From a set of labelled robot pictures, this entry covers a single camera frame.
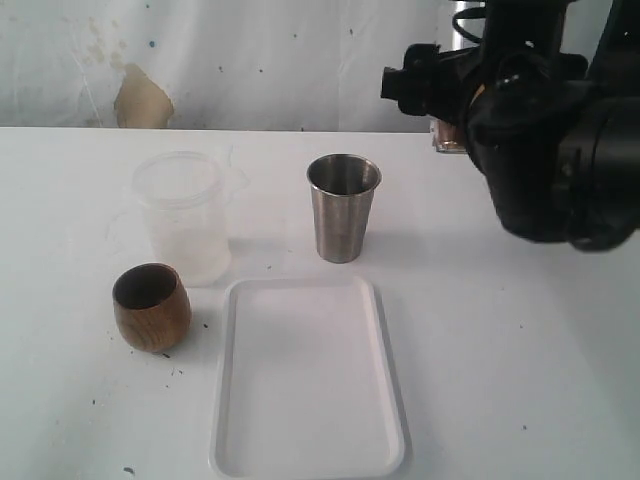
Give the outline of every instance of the clear plastic container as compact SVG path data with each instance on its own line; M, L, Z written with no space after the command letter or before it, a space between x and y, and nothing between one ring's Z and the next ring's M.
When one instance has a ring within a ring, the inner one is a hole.
M156 258L175 268L185 286L208 285L225 272L231 253L215 160L197 152L150 158L136 169L133 191Z

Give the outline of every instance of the white plastic tray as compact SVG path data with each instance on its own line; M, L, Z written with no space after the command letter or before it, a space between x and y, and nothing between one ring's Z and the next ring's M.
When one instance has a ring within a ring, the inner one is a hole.
M227 293L210 463L224 477L383 476L404 437L371 284L246 280Z

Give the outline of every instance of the table surface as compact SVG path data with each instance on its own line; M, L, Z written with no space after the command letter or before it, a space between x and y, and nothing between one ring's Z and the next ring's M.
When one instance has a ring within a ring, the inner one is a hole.
M233 262L191 289L169 358L134 352L111 286L153 259L128 185L145 158L232 145ZM223 292L358 274L382 299L409 431L398 479L640 478L640 243L587 256L518 240L484 179L429 135L0 129L0 478L214 479ZM362 256L316 255L307 165L383 173Z

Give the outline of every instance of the stainless steel cup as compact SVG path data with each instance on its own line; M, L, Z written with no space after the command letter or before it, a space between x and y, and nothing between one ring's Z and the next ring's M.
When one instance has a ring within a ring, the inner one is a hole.
M311 183L316 248L333 263L355 260L362 250L380 170L356 155L327 155L307 170Z

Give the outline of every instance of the wooden cup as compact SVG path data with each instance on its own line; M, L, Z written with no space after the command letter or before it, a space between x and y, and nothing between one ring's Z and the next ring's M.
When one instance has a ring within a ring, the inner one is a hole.
M157 352L187 334L191 306L173 268L160 263L134 267L116 280L112 294L118 329L133 348Z

